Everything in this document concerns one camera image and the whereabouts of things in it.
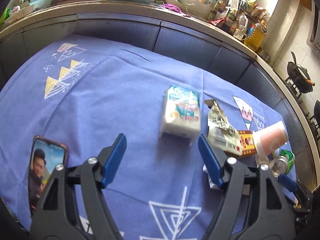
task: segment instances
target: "metal screw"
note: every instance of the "metal screw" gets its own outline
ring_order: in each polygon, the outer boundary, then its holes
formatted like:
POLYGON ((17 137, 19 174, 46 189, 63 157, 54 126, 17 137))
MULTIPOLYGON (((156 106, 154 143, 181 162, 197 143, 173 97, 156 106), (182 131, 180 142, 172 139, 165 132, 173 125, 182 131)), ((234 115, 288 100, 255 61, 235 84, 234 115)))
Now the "metal screw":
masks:
POLYGON ((229 158, 227 159, 227 162, 228 162, 229 164, 235 164, 235 163, 237 162, 237 159, 234 158, 234 157, 229 157, 229 158))
POLYGON ((260 167, 261 167, 261 169, 262 169, 263 171, 267 171, 267 170, 269 169, 268 164, 265 164, 265 163, 261 164, 260 167))
POLYGON ((57 171, 62 171, 63 169, 64 169, 64 165, 61 163, 56 166, 57 171))
POLYGON ((91 157, 91 158, 89 158, 88 163, 95 164, 95 163, 97 163, 97 161, 98 161, 98 159, 96 157, 91 157))

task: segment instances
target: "green object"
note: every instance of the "green object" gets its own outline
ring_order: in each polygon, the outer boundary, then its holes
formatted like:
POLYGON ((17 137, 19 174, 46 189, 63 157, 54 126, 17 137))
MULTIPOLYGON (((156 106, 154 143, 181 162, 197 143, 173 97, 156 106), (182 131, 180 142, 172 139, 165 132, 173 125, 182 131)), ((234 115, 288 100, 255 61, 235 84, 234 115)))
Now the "green object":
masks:
POLYGON ((0 23, 4 22, 6 14, 7 14, 7 8, 4 10, 4 12, 2 13, 2 15, 0 17, 0 23))
POLYGON ((285 157, 288 161, 288 168, 285 171, 285 174, 287 175, 292 170, 292 167, 294 165, 294 161, 295 161, 294 154, 287 150, 281 150, 280 156, 285 157))
POLYGON ((6 19, 9 18, 10 12, 11 12, 11 9, 7 9, 7 12, 6 12, 6 14, 5 14, 5 19, 4 19, 4 20, 6 20, 6 19))

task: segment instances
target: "cup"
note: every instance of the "cup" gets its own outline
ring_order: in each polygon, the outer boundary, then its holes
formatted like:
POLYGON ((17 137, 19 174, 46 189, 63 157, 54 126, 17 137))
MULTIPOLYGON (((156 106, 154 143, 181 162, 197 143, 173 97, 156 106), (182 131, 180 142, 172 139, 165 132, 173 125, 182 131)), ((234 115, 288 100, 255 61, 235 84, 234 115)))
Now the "cup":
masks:
POLYGON ((233 36, 239 41, 244 41, 247 37, 247 35, 244 32, 241 32, 239 29, 236 29, 233 36))
POLYGON ((254 146, 260 156, 267 156, 288 141, 282 121, 252 134, 254 146))

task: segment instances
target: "microwave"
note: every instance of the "microwave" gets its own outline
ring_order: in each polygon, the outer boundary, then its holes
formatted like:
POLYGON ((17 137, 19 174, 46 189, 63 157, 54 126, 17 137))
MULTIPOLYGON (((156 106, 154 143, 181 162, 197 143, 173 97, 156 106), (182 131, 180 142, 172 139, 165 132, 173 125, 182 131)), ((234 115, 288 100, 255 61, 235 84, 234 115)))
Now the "microwave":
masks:
POLYGON ((312 20, 310 23, 307 44, 320 57, 320 14, 315 2, 312 0, 312 20))

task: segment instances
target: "pink triangle print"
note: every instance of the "pink triangle print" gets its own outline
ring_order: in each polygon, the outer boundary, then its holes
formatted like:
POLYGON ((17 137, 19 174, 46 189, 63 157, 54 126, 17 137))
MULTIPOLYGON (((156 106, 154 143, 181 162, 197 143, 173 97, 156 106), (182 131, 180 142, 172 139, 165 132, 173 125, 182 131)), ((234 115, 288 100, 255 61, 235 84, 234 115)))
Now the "pink triangle print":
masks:
POLYGON ((232 96, 238 106, 242 119, 244 121, 245 126, 247 129, 250 129, 252 120, 253 120, 253 109, 249 106, 246 102, 244 102, 241 98, 232 96))

